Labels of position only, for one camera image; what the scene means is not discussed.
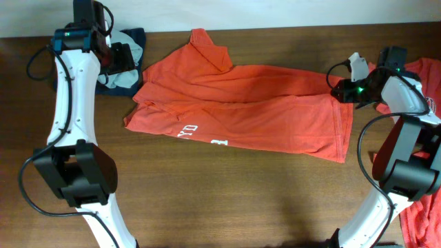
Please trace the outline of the red FRAM t-shirt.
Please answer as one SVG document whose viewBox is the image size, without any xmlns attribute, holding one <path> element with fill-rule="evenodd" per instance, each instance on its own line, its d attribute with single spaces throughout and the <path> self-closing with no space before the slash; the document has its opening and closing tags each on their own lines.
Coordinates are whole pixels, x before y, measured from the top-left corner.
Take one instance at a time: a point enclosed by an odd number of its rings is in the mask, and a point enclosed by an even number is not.
<svg viewBox="0 0 441 248">
<path fill-rule="evenodd" d="M 234 65 L 202 29 L 143 72 L 128 130 L 345 161 L 353 107 L 331 96 L 337 76 Z"/>
</svg>

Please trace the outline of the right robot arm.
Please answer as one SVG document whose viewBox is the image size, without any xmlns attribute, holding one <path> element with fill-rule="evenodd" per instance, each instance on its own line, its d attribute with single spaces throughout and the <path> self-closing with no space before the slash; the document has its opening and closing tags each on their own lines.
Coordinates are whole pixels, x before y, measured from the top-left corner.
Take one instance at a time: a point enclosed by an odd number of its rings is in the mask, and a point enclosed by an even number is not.
<svg viewBox="0 0 441 248">
<path fill-rule="evenodd" d="M 357 52 L 342 62 L 350 72 L 331 87 L 340 103 L 357 108 L 384 103 L 394 126 L 373 160 L 372 173 L 360 170 L 372 188 L 355 216 L 335 230 L 326 247 L 378 247 L 392 220 L 423 196 L 440 188 L 440 118 L 422 91 L 420 78 L 405 69 L 407 50 L 380 52 L 370 70 Z"/>
</svg>

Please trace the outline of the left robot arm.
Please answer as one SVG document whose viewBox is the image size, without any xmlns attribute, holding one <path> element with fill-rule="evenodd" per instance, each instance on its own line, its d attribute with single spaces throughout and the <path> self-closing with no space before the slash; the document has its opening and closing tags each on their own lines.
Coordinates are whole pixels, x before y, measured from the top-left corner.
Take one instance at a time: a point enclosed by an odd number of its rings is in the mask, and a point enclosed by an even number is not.
<svg viewBox="0 0 441 248">
<path fill-rule="evenodd" d="M 73 22 L 45 47 L 54 57 L 57 97 L 47 145 L 32 163 L 52 193 L 82 216 L 100 247 L 138 247 L 116 201 L 116 163 L 97 145 L 94 100 L 99 76 L 135 69 L 127 44 L 112 43 L 112 13 L 98 1 L 74 1 Z"/>
</svg>

